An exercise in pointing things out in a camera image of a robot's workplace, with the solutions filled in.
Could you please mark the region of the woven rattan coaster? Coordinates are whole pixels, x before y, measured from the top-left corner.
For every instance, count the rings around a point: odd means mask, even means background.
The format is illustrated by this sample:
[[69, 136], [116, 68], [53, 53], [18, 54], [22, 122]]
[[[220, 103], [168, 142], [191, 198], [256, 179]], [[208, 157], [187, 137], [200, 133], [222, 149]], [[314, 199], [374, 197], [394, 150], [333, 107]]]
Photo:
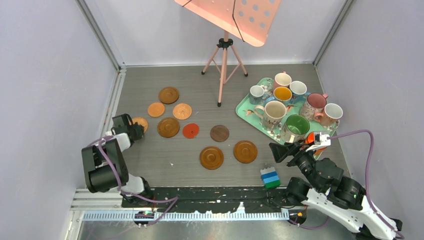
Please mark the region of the woven rattan coaster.
[[132, 122], [135, 124], [137, 123], [138, 125], [141, 125], [143, 127], [143, 132], [145, 133], [149, 127], [149, 123], [148, 121], [143, 118], [143, 117], [133, 117], [132, 118]]
[[178, 120], [186, 120], [192, 115], [192, 108], [187, 103], [179, 103], [173, 108], [172, 114]]

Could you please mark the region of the light plain wooden coaster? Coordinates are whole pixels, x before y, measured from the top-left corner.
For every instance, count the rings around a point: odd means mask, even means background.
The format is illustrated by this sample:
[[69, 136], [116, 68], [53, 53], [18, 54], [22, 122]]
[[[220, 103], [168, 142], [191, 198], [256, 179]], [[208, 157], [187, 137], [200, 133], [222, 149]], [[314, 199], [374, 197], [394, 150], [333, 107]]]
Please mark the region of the light plain wooden coaster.
[[157, 118], [164, 114], [165, 109], [165, 105], [162, 102], [154, 102], [148, 106], [147, 113], [149, 116]]

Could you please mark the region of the large ridged brown wooden coaster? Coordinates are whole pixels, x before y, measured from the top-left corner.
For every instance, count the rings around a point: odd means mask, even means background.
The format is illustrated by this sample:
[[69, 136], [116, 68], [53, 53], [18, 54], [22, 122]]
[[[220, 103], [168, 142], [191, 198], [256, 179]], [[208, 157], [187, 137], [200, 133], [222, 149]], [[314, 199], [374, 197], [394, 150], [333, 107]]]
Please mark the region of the large ridged brown wooden coaster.
[[178, 134], [180, 123], [176, 118], [166, 117], [157, 125], [157, 132], [163, 138], [172, 138]]

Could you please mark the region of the cream shell pattern mug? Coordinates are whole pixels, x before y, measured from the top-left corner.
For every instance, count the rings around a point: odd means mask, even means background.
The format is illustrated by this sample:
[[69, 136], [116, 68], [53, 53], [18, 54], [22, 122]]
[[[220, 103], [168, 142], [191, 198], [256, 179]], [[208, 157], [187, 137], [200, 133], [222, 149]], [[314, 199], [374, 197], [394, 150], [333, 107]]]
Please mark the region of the cream shell pattern mug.
[[287, 114], [287, 107], [280, 101], [272, 100], [265, 106], [255, 106], [253, 112], [260, 118], [264, 130], [273, 131]]

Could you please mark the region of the red round paper coaster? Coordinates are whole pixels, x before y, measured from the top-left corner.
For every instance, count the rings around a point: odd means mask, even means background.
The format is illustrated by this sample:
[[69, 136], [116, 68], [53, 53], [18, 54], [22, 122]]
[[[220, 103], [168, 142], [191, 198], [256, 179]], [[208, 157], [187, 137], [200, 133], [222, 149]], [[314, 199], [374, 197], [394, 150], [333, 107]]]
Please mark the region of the red round paper coaster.
[[187, 139], [193, 139], [199, 134], [200, 128], [196, 123], [188, 123], [182, 129], [182, 134]]

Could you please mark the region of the dark walnut coaster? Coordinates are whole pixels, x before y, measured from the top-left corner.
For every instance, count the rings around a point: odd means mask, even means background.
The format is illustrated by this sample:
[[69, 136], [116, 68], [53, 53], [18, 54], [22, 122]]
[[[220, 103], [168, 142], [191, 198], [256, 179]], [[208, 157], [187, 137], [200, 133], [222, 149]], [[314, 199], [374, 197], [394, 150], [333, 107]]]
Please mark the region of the dark walnut coaster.
[[229, 129], [224, 125], [215, 125], [210, 130], [210, 137], [215, 142], [224, 142], [230, 135]]

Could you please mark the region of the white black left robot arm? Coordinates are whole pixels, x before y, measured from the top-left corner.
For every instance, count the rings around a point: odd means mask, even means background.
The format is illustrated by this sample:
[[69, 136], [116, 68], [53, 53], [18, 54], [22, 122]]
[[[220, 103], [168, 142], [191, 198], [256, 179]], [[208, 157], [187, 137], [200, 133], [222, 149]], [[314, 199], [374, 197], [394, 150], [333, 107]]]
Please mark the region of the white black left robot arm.
[[124, 113], [112, 118], [112, 127], [105, 136], [81, 150], [85, 184], [91, 193], [117, 190], [123, 204], [148, 207], [154, 195], [147, 180], [129, 173], [123, 151], [143, 138], [148, 129], [143, 117]]

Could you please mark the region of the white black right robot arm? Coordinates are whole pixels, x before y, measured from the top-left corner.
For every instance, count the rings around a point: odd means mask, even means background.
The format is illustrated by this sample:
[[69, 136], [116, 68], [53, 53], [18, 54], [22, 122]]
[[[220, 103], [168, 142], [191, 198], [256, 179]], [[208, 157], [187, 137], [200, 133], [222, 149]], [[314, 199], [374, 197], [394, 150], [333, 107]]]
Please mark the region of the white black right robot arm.
[[304, 178], [292, 177], [285, 190], [291, 205], [306, 205], [336, 220], [356, 234], [358, 240], [394, 240], [400, 236], [403, 223], [381, 213], [368, 198], [366, 189], [345, 176], [344, 170], [329, 158], [316, 160], [314, 154], [323, 145], [313, 143], [270, 143], [273, 158], [298, 167]]

